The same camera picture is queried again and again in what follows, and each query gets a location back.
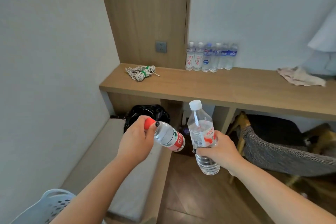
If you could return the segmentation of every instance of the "plastic basket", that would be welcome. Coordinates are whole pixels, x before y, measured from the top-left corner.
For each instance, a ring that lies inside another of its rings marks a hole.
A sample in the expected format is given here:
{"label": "plastic basket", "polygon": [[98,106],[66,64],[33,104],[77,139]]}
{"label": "plastic basket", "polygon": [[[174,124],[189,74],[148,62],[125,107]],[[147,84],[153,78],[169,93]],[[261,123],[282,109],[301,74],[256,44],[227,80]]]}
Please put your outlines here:
{"label": "plastic basket", "polygon": [[48,224],[74,197],[74,194],[63,189],[48,190],[38,202],[16,217],[11,224]]}

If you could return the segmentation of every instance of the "water bottle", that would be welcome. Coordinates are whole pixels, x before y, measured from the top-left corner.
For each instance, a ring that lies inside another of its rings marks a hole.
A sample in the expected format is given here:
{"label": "water bottle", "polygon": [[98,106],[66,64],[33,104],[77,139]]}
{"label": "water bottle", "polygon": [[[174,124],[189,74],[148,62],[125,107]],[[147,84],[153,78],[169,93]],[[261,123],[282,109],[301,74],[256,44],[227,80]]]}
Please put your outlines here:
{"label": "water bottle", "polygon": [[225,69],[226,70],[231,70],[233,68],[233,63],[235,61],[237,52],[238,52],[237,44],[231,45],[231,48],[229,50],[229,55],[227,57],[227,61],[226,61],[226,64],[225,64]]}
{"label": "water bottle", "polygon": [[217,72],[219,57],[222,54],[222,44],[216,43],[216,48],[212,52],[211,62],[210,62],[210,69],[209,71],[212,73]]}
{"label": "water bottle", "polygon": [[226,60],[228,58],[228,54],[229,54],[229,46],[227,44],[223,44],[222,53],[221,53],[221,56],[219,57],[219,61],[218,61],[218,69],[225,68]]}
{"label": "water bottle", "polygon": [[198,47],[195,50],[195,58],[193,63],[193,70],[199,71],[201,70],[202,62],[203,62],[203,52],[204,52],[204,43],[199,42]]}
{"label": "water bottle", "polygon": [[195,57],[194,42],[189,42],[187,48],[187,60],[185,61],[186,70],[191,71],[193,69],[194,57]]}
{"label": "water bottle", "polygon": [[[191,116],[188,120],[191,142],[195,149],[216,146],[217,138],[212,124],[212,118],[202,109],[200,100],[193,100],[189,103]],[[211,158],[196,156],[197,164],[206,175],[215,175],[219,172],[219,165]]]}
{"label": "water bottle", "polygon": [[183,135],[177,132],[171,125],[163,121],[155,121],[152,118],[145,120],[145,129],[149,129],[150,125],[156,123],[156,131],[154,141],[172,151],[180,151],[186,144]]}
{"label": "water bottle", "polygon": [[203,64],[201,68],[203,72],[208,72],[210,69],[211,55],[212,55],[211,43],[207,43],[203,53]]}

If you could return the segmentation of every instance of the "white cushion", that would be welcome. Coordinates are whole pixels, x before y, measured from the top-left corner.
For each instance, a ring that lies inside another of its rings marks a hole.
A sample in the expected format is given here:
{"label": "white cushion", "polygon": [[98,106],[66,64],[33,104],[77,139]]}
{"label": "white cushion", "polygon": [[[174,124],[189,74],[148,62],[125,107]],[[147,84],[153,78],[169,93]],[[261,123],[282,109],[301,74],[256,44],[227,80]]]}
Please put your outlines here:
{"label": "white cushion", "polygon": [[[124,121],[110,119],[92,145],[71,171],[62,188],[78,194],[118,152]],[[109,212],[139,222],[154,177],[162,146],[154,143],[147,159],[140,163],[118,189]]]}

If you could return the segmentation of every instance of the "wall socket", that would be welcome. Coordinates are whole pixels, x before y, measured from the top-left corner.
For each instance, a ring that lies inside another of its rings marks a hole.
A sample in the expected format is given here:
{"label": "wall socket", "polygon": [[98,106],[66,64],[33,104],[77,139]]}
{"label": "wall socket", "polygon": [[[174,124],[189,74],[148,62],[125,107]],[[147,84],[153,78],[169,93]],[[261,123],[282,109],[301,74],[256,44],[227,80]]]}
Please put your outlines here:
{"label": "wall socket", "polygon": [[167,42],[155,41],[155,51],[167,53]]}

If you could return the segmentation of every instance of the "black leather bag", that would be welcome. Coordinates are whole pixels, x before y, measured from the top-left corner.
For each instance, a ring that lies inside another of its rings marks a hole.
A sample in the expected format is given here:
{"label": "black leather bag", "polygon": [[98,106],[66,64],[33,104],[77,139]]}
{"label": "black leather bag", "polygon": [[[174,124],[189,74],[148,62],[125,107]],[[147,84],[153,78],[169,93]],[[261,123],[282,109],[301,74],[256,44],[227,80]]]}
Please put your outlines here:
{"label": "black leather bag", "polygon": [[170,123],[169,113],[161,105],[136,105],[125,116],[124,133],[141,115],[147,115],[156,121]]}

